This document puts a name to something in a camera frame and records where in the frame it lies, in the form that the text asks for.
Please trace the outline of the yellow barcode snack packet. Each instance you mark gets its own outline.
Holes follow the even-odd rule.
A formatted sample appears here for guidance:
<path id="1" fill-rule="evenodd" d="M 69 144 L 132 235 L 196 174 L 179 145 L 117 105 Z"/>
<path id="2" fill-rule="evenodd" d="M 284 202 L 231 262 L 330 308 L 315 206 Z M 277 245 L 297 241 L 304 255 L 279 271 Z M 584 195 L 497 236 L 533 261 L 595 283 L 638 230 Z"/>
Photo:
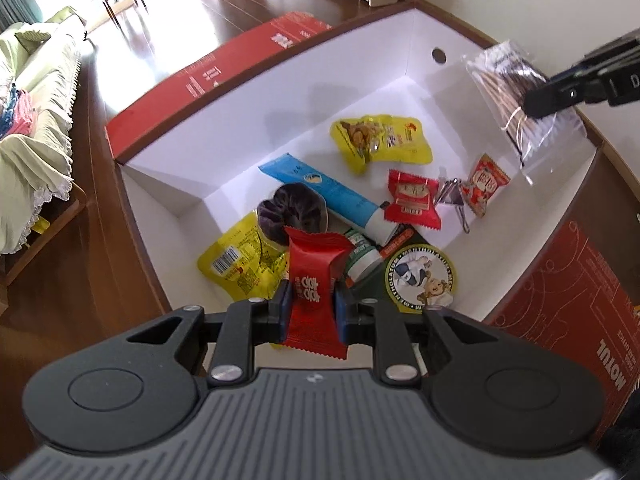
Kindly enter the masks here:
<path id="1" fill-rule="evenodd" d="M 233 301 L 270 299 L 288 274 L 288 250 L 262 234 L 252 210 L 200 255 L 198 270 Z"/>

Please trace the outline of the green mentholatum balm card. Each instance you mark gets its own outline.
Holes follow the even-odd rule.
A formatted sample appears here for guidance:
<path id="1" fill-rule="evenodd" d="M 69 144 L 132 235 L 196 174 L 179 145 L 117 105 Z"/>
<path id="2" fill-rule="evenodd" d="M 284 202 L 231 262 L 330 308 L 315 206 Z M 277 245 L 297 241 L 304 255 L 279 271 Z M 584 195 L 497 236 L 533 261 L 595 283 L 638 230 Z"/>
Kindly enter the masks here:
<path id="1" fill-rule="evenodd" d="M 395 237 L 376 250 L 382 261 L 363 278 L 347 279 L 357 299 L 386 300 L 404 313 L 452 306 L 458 281 L 454 265 L 415 228 L 402 224 Z"/>

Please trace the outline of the red candy packet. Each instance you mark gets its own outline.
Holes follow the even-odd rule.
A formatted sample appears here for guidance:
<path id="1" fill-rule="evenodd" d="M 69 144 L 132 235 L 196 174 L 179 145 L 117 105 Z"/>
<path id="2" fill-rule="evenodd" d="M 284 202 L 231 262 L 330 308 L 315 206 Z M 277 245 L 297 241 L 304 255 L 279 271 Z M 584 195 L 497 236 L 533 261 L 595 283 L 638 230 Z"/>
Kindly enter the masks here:
<path id="1" fill-rule="evenodd" d="M 340 341 L 333 317 L 333 289 L 344 273 L 354 244 L 343 234 L 307 233 L 286 228 L 288 280 L 294 298 L 285 347 L 344 360 L 347 347 Z"/>

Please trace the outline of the cotton swab bag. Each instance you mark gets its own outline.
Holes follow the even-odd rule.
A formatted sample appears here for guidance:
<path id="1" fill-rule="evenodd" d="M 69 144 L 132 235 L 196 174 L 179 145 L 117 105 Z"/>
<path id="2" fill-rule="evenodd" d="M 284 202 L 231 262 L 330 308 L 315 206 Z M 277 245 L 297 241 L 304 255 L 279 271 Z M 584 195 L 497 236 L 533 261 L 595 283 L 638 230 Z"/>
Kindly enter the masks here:
<path id="1" fill-rule="evenodd" d="M 548 79 L 515 41 L 465 55 L 462 63 L 516 151 L 521 173 L 530 184 L 559 171 L 571 151 L 586 145 L 586 126 L 574 110 L 543 118 L 526 113 L 526 93 L 540 89 Z"/>

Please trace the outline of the blue white cream tube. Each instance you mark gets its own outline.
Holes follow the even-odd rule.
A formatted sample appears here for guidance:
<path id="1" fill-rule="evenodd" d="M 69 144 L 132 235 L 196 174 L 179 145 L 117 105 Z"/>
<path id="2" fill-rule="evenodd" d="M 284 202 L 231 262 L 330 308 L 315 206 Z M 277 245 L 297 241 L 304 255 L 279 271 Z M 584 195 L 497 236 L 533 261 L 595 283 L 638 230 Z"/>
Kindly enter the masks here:
<path id="1" fill-rule="evenodd" d="M 283 184 L 306 184 L 326 201 L 329 211 L 378 245 L 386 245 L 398 229 L 396 222 L 384 218 L 381 206 L 291 154 L 265 162 L 259 169 Z"/>

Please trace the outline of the dark purple velvet scrunchie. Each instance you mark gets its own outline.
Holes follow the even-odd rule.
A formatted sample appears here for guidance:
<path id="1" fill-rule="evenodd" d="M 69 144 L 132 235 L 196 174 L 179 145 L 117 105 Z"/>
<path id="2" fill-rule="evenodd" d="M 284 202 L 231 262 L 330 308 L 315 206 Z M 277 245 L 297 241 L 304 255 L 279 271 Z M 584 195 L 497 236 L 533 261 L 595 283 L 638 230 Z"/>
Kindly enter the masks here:
<path id="1" fill-rule="evenodd" d="M 262 239 L 279 248 L 288 248 L 290 244 L 288 229 L 319 234 L 326 232 L 329 226 L 324 198 L 299 182 L 282 184 L 273 196 L 258 204 L 256 216 Z"/>

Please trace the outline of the red hawthorn snack packet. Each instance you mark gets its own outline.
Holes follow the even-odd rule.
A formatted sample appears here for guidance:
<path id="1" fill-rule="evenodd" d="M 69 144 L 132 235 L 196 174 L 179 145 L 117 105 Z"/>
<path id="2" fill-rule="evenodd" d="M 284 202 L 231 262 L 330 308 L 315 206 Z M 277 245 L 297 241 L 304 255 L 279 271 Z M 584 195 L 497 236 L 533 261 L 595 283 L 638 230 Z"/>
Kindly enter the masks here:
<path id="1" fill-rule="evenodd" d="M 395 223 L 439 231 L 442 219 L 436 211 L 437 180 L 391 169 L 387 177 L 388 192 L 392 201 L 384 209 L 384 218 Z"/>

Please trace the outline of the small red white sachet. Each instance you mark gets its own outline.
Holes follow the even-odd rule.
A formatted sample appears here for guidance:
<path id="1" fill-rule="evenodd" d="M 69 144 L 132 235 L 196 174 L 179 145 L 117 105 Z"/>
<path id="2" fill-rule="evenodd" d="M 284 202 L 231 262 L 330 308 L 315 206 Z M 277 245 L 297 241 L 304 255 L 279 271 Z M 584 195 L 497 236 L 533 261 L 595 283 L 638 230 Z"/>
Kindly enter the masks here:
<path id="1" fill-rule="evenodd" d="M 478 159 L 469 179 L 461 182 L 460 193 L 474 214 L 478 218 L 483 218 L 491 197 L 499 188 L 509 183 L 509 176 L 488 154 L 483 154 Z"/>

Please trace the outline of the silver binder clip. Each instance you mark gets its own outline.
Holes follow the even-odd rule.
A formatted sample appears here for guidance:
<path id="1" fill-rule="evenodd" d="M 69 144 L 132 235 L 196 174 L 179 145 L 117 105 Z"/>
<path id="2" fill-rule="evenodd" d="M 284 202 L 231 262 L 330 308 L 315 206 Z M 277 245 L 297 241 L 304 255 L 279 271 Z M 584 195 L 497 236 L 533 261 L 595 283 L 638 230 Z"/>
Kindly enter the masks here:
<path id="1" fill-rule="evenodd" d="M 466 218 L 464 210 L 465 202 L 461 194 L 460 185 L 461 180 L 458 178 L 439 179 L 438 191 L 435 197 L 435 204 L 444 204 L 454 207 L 454 210 L 456 211 L 461 223 L 463 232 L 465 232 L 465 234 L 469 234 L 470 225 L 468 219 Z"/>

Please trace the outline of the yellow chicken snack packet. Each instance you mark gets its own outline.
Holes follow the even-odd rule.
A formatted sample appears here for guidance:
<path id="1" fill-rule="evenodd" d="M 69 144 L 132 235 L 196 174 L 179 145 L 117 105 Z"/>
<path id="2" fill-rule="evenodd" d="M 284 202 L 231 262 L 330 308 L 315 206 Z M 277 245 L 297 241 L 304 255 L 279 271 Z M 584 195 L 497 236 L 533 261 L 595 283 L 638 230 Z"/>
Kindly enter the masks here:
<path id="1" fill-rule="evenodd" d="M 426 165 L 433 161 L 422 124 L 413 117 L 382 114 L 337 119 L 330 136 L 353 174 L 364 174 L 372 162 Z"/>

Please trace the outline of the brown white cardboard box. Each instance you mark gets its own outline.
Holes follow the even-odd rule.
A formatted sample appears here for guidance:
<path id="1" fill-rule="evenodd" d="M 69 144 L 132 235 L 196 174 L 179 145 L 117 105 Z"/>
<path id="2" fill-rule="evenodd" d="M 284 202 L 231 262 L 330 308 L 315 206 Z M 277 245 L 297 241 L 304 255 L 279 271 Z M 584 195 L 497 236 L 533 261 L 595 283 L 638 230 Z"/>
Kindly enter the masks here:
<path id="1" fill-rule="evenodd" d="M 146 92 L 106 127 L 173 307 L 262 295 L 280 219 L 227 234 L 284 179 L 361 245 L 347 281 L 404 312 L 447 307 L 599 378 L 602 443 L 639 376 L 638 184 L 576 110 L 521 110 L 541 74 L 420 8 L 331 28 L 262 25 Z"/>

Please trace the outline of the folded colourful clothes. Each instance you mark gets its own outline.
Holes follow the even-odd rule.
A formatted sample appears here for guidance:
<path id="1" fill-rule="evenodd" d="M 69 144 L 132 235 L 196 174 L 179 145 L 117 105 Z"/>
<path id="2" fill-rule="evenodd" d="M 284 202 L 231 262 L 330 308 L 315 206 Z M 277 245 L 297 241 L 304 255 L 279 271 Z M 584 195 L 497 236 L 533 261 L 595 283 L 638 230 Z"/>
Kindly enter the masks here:
<path id="1" fill-rule="evenodd" d="M 1 101 L 2 139 L 11 134 L 30 136 L 34 121 L 35 107 L 32 97 L 27 91 L 17 88 L 16 84 L 11 84 L 6 98 Z"/>

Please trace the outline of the green covered sofa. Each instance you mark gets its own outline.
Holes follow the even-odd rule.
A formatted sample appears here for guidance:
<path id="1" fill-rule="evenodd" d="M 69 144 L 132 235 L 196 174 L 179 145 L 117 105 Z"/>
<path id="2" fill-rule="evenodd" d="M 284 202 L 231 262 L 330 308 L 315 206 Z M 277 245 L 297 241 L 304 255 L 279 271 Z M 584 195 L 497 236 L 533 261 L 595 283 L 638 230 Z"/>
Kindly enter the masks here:
<path id="1" fill-rule="evenodd" d="M 1 101 L 9 86 L 35 107 L 32 134 L 1 138 L 1 252 L 27 243 L 42 207 L 68 200 L 73 187 L 70 130 L 86 21 L 70 6 L 44 23 L 14 23 L 1 33 Z"/>

